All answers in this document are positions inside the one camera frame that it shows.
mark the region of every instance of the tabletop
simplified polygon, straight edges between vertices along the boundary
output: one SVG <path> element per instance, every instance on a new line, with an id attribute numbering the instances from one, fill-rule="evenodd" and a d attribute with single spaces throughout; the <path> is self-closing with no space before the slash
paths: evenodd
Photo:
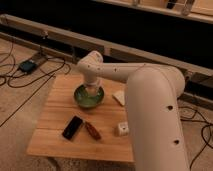
<path id="1" fill-rule="evenodd" d="M 88 110 L 78 107 L 73 97 L 75 89 L 82 81 L 80 74 L 56 77 L 30 140 L 27 154 L 133 162 L 129 136 L 119 137 L 115 133 L 117 124 L 126 121 L 126 112 L 112 94 L 124 90 L 124 84 L 102 79 L 104 100 L 96 108 Z M 71 140 L 65 139 L 62 132 L 74 115 L 90 122 L 99 131 L 102 139 L 94 140 L 84 126 Z"/>

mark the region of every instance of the cable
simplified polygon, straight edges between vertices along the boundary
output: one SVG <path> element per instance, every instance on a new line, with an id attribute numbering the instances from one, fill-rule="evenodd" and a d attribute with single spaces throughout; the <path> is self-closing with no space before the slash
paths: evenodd
<path id="1" fill-rule="evenodd" d="M 194 99 L 197 103 L 196 107 L 198 108 L 198 100 L 196 98 L 196 96 L 194 95 Z M 198 109 L 193 109 L 189 106 L 182 106 L 180 108 L 186 108 L 186 109 L 190 109 L 190 110 L 193 110 L 194 111 L 194 114 L 191 116 L 191 117 L 181 117 L 181 121 L 182 122 L 194 122 L 194 123 L 202 123 L 202 124 L 205 124 L 202 129 L 201 129 L 201 137 L 204 141 L 204 146 L 200 149 L 200 151 L 195 155 L 195 157 L 192 159 L 191 163 L 190 163 L 190 170 L 192 170 L 192 167 L 193 167 L 193 164 L 195 163 L 195 161 L 199 158 L 199 156 L 202 154 L 202 152 L 205 150 L 206 147 L 210 147 L 211 149 L 213 149 L 213 146 L 210 144 L 210 141 L 211 141 L 211 138 L 212 138 L 212 130 L 211 130 L 211 127 L 213 127 L 213 124 L 208 122 L 207 119 L 204 117 L 204 115 L 198 111 Z M 199 115 L 202 120 L 195 120 L 195 116 L 196 115 Z M 204 136 L 204 132 L 205 130 L 208 128 L 208 131 L 209 131 L 209 136 L 208 138 L 206 139 L 205 136 Z"/>
<path id="2" fill-rule="evenodd" d="M 29 82 L 29 83 L 27 83 L 27 84 L 18 85 L 18 86 L 17 86 L 17 85 L 12 85 L 12 84 L 11 84 L 12 80 L 15 80 L 15 79 L 16 79 L 16 78 L 14 77 L 14 75 L 15 75 L 15 74 L 17 73 L 17 71 L 18 71 L 18 70 L 16 70 L 16 71 L 12 74 L 12 76 L 9 77 L 9 79 L 8 79 L 8 81 L 7 81 L 7 85 L 8 85 L 9 87 L 11 87 L 11 88 L 23 88 L 23 87 L 29 86 L 29 85 L 35 83 L 36 81 L 38 81 L 38 80 L 40 80 L 40 79 L 42 79 L 42 78 L 44 78 L 44 77 L 46 77 L 46 76 L 49 76 L 50 74 L 55 73 L 56 71 L 62 69 L 62 68 L 64 67 L 64 65 L 65 65 L 65 60 L 63 59 L 62 65 L 61 65 L 60 67 L 58 67 L 57 69 L 54 69 L 54 70 L 48 72 L 47 74 L 44 74 L 44 75 L 42 75 L 42 76 L 36 78 L 35 80 L 33 80 L 33 81 L 31 81 L 31 82 Z"/>
<path id="3" fill-rule="evenodd" d="M 48 61 L 50 62 L 54 62 L 54 63 L 61 63 L 60 61 L 54 61 L 54 60 L 51 60 L 51 59 L 61 59 L 61 58 L 58 58 L 58 57 L 51 57 L 51 58 L 47 58 Z M 65 63 L 65 66 L 67 66 L 68 68 L 68 71 L 65 72 L 64 74 L 67 75 L 70 73 L 70 71 L 72 70 L 71 66 L 67 63 Z M 46 74 L 46 75 L 49 75 L 48 73 L 46 73 L 43 69 L 39 68 L 39 70 L 43 73 L 43 74 Z"/>
<path id="4" fill-rule="evenodd" d="M 3 80 L 2 82 L 0 82 L 0 87 L 7 83 L 7 78 L 4 76 L 0 76 L 0 80 Z"/>
<path id="5" fill-rule="evenodd" d="M 6 23 L 7 23 L 7 26 L 10 28 L 10 25 L 9 25 L 9 22 L 8 22 L 8 19 L 7 19 L 7 17 L 6 17 L 6 15 L 5 14 L 1 14 L 2 16 L 4 16 L 4 18 L 5 18 L 5 20 L 6 20 Z M 8 52 L 8 53 L 0 53 L 0 55 L 2 55 L 2 54 L 6 54 L 7 56 L 5 57 L 5 58 L 3 58 L 2 60 L 0 60 L 0 63 L 2 63 L 2 62 L 4 62 L 5 60 L 7 60 L 10 56 L 11 56 L 11 54 L 12 54 L 12 52 L 13 52 L 13 48 L 14 48 L 14 37 L 13 36 L 11 36 L 11 48 L 10 48 L 10 51 Z"/>
<path id="6" fill-rule="evenodd" d="M 9 57 L 11 57 L 11 58 L 12 58 L 13 63 L 12 63 L 12 64 L 4 64 L 4 65 L 0 65 L 0 68 L 2 68 L 2 67 L 6 67 L 6 66 L 12 66 L 12 68 L 11 68 L 8 72 L 6 72 L 6 73 L 4 73 L 4 74 L 0 74 L 1 76 L 3 76 L 3 75 L 7 75 L 7 74 L 10 74 L 10 73 L 14 70 L 15 66 L 17 65 L 17 64 L 16 64 L 16 59 L 15 59 L 14 55 L 13 55 L 13 54 L 11 54 Z"/>
<path id="7" fill-rule="evenodd" d="M 5 119 L 1 124 L 0 128 L 4 126 L 52 77 L 50 76 L 44 83 L 42 83 L 7 119 Z"/>

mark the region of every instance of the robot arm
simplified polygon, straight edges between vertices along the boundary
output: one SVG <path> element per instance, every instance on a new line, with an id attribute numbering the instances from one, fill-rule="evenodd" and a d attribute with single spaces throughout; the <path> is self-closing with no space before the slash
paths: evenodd
<path id="1" fill-rule="evenodd" d="M 185 81 L 177 68 L 104 64 L 96 51 L 77 67 L 88 85 L 97 84 L 97 77 L 126 83 L 125 108 L 137 171 L 189 171 L 177 105 Z"/>

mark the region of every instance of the table leg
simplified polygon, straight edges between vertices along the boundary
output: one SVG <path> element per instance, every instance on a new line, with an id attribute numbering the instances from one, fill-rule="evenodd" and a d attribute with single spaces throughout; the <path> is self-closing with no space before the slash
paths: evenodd
<path id="1" fill-rule="evenodd" d="M 60 171 L 61 170 L 58 162 L 53 157 L 46 157 L 46 159 L 51 164 L 54 171 Z"/>

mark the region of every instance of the tiled floor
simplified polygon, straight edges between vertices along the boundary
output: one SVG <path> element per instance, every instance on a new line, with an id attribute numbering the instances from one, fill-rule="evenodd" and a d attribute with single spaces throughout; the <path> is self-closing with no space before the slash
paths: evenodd
<path id="1" fill-rule="evenodd" d="M 0 39 L 0 52 L 8 52 L 11 43 Z M 29 58 L 35 51 L 22 47 L 14 46 L 13 54 L 17 63 Z M 45 71 L 58 67 L 59 64 L 51 62 L 45 63 L 42 68 Z M 77 74 L 72 65 L 70 74 Z M 41 75 L 38 70 L 25 78 L 21 82 L 14 84 L 24 84 Z M 2 123 L 26 98 L 28 98 L 36 88 L 38 88 L 47 78 L 35 84 L 21 88 L 12 89 L 8 86 L 0 87 L 0 123 Z M 33 157 L 26 154 L 26 148 L 36 126 L 42 106 L 53 83 L 50 79 L 44 87 L 36 93 L 8 122 L 0 128 L 0 171 L 49 171 L 52 170 L 49 163 L 43 157 Z M 206 109 L 199 109 L 205 116 L 213 121 L 213 112 Z M 192 114 L 190 110 L 183 111 L 184 114 Z M 183 123 L 184 136 L 189 156 L 189 161 L 199 151 L 203 145 L 200 137 L 201 124 Z M 133 171 L 134 166 L 129 163 L 88 161 L 57 158 L 62 170 L 70 171 Z M 206 148 L 193 166 L 192 171 L 212 171 L 213 170 L 213 150 Z"/>

